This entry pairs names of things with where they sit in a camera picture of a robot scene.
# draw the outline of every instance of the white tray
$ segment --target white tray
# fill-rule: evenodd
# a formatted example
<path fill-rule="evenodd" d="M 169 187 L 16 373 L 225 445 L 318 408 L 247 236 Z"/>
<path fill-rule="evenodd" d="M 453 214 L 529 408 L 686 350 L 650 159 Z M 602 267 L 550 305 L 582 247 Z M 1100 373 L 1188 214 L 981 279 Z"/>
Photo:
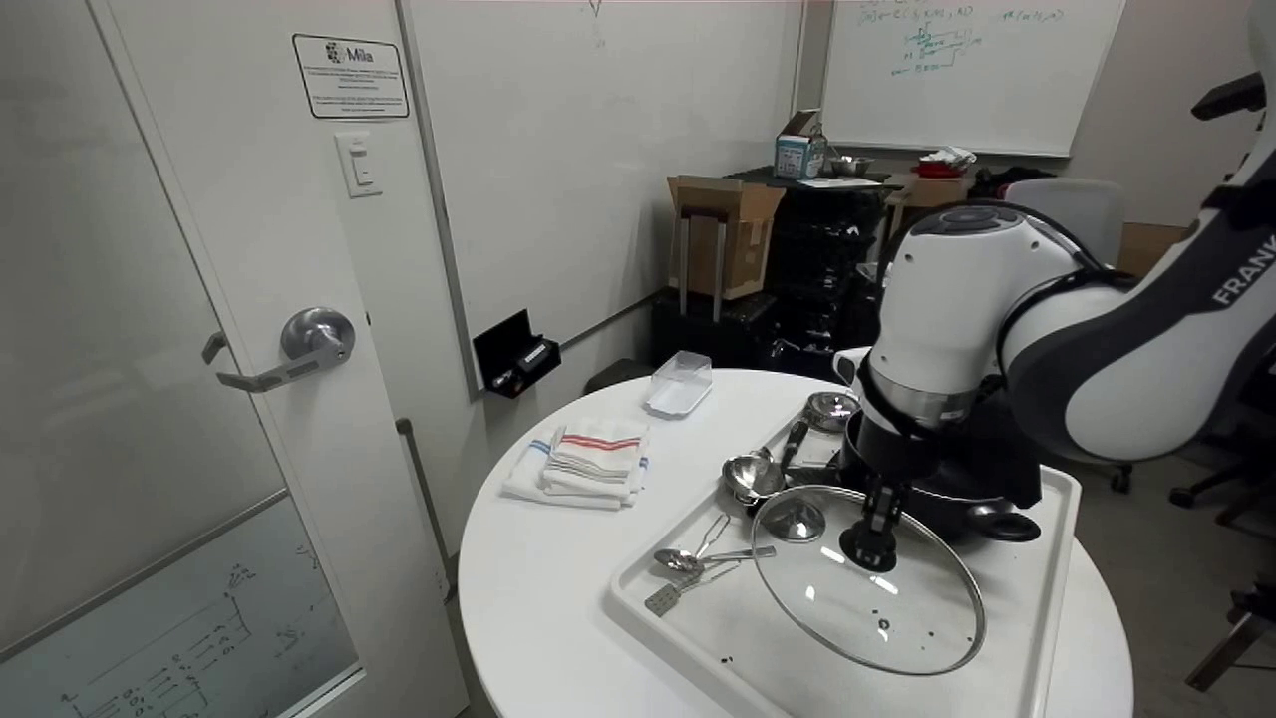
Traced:
<path fill-rule="evenodd" d="M 655 535 L 610 578 L 602 607 L 736 718 L 1042 718 L 1078 502 L 1079 487 L 1067 473 L 1042 471 L 1042 502 L 1027 511 L 1042 538 L 962 551 L 989 607 L 989 632 L 973 660 L 940 676 L 882 672 L 827 651 L 775 607 L 755 567 L 686 588 L 667 618 L 650 615 L 643 603 L 667 584 L 650 551 L 699 545 L 718 519 L 712 499 Z M 744 545 L 742 519 L 712 543 L 728 545 Z"/>

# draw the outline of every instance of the door handle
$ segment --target door handle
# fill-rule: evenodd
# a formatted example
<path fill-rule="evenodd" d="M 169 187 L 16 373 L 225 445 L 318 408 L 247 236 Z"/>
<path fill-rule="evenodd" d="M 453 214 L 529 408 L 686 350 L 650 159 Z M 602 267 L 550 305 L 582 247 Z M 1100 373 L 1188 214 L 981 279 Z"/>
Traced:
<path fill-rule="evenodd" d="M 213 360 L 231 345 L 227 332 L 214 332 L 203 341 L 203 361 L 213 366 Z M 279 345 L 287 354 L 287 361 L 263 372 L 263 373 L 227 373 L 214 372 L 221 384 L 259 394 L 270 392 L 279 384 L 291 384 L 299 373 L 310 372 L 328 372 L 349 360 L 356 350 L 356 323 L 342 311 L 331 305 L 304 305 L 284 323 Z"/>

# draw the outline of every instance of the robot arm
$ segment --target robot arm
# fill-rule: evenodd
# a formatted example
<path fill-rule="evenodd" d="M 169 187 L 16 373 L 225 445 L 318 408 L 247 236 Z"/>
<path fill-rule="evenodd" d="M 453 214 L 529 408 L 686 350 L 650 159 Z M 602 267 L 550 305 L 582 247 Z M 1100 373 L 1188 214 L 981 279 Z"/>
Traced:
<path fill-rule="evenodd" d="M 1251 3 L 1276 83 L 1276 0 Z M 888 527 L 991 384 L 1027 441 L 1065 460 L 1151 460 L 1191 441 L 1276 345 L 1276 123 L 1196 227 L 1136 288 L 1047 218 L 970 202 L 917 222 L 884 279 L 882 339 L 856 366 L 863 460 L 878 482 L 840 543 L 884 569 Z"/>

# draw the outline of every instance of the white sign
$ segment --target white sign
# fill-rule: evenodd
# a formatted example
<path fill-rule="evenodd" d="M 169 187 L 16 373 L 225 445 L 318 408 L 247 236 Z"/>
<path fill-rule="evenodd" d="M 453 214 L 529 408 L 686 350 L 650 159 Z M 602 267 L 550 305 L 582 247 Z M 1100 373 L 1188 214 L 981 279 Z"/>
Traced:
<path fill-rule="evenodd" d="M 404 62 L 395 43 L 291 34 L 315 120 L 397 120 L 405 116 Z"/>

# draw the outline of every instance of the round white table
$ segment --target round white table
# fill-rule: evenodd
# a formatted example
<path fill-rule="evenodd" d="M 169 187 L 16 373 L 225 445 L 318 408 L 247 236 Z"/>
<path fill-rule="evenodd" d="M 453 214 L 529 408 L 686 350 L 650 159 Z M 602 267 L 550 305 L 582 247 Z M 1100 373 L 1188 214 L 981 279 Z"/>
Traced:
<path fill-rule="evenodd" d="M 727 705 L 602 611 L 602 588 L 626 558 L 650 545 L 655 531 L 712 490 L 720 460 L 758 452 L 809 392 L 831 384 L 712 372 L 712 394 L 691 417 L 647 414 L 647 385 L 650 380 L 618 384 L 548 414 L 501 454 L 469 506 L 460 561 L 464 630 L 506 718 L 727 718 Z M 501 495 L 529 437 L 550 437 L 563 417 L 598 412 L 647 422 L 655 471 L 631 511 L 571 511 Z M 1079 543 L 1071 543 L 1058 632 L 1043 715 L 1132 715 L 1123 627 Z"/>

